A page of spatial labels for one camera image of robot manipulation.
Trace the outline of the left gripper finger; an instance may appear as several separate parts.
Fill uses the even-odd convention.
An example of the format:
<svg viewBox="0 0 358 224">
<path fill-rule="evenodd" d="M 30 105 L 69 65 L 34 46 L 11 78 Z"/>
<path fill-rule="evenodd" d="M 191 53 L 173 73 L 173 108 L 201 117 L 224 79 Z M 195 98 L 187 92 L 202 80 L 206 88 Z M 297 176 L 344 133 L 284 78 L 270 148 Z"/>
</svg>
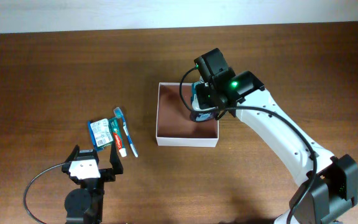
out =
<svg viewBox="0 0 358 224">
<path fill-rule="evenodd" d="M 69 162 L 73 161 L 73 160 L 76 158 L 76 156 L 77 156 L 79 150 L 80 150 L 79 145 L 76 145 L 76 146 L 73 148 L 73 150 L 72 150 L 72 152 L 70 153 L 70 155 L 69 155 L 69 156 L 67 157 L 67 159 L 65 160 L 65 163 L 69 163 Z"/>
<path fill-rule="evenodd" d="M 112 165 L 114 174 L 123 174 L 124 173 L 124 168 L 123 168 L 121 160 L 118 156 L 116 145 L 114 143 L 111 144 L 109 161 Z"/>
</svg>

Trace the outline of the teal mouthwash bottle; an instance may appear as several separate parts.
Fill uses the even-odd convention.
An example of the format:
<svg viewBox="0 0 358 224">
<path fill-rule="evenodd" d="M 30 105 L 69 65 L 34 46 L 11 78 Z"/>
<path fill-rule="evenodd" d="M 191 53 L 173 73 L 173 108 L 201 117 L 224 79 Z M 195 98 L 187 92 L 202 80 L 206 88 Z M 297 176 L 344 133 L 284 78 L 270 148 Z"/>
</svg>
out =
<svg viewBox="0 0 358 224">
<path fill-rule="evenodd" d="M 191 85 L 191 103 L 198 101 L 204 95 L 204 82 L 195 82 Z"/>
</svg>

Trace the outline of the clear pump soap bottle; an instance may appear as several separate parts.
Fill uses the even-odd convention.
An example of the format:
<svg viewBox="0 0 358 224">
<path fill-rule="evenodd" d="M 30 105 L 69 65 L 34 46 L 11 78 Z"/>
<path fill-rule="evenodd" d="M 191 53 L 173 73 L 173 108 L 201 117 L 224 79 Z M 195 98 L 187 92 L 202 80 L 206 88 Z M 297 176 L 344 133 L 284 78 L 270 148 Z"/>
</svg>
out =
<svg viewBox="0 0 358 224">
<path fill-rule="evenodd" d="M 204 110 L 213 109 L 213 107 L 209 104 L 201 104 L 198 106 L 193 105 L 193 109 L 195 112 L 190 113 L 190 119 L 196 123 L 209 121 L 217 116 L 217 112 L 204 112 Z"/>
</svg>

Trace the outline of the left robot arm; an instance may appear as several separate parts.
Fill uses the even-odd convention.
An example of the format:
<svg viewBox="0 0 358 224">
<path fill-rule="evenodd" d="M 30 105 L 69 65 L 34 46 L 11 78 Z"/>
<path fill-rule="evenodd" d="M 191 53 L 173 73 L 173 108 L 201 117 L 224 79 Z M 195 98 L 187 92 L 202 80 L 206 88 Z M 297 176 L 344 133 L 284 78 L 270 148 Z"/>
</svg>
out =
<svg viewBox="0 0 358 224">
<path fill-rule="evenodd" d="M 124 172 L 115 145 L 111 146 L 109 162 L 110 168 L 100 169 L 98 152 L 81 150 L 78 145 L 67 157 L 62 172 L 79 186 L 65 198 L 67 223 L 98 224 L 103 221 L 104 185 L 114 182 L 116 176 Z"/>
</svg>

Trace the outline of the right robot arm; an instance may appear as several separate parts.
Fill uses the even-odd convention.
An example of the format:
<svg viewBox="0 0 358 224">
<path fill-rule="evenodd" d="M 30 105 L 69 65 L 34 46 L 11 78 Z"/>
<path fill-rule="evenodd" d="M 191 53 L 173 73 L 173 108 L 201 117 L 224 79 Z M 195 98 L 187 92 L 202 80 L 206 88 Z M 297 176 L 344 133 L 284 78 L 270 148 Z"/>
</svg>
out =
<svg viewBox="0 0 358 224">
<path fill-rule="evenodd" d="M 336 157 L 309 137 L 251 72 L 201 78 L 192 85 L 197 121 L 229 112 L 248 125 L 283 162 L 298 186 L 289 209 L 275 223 L 337 223 L 358 203 L 358 165 Z"/>
</svg>

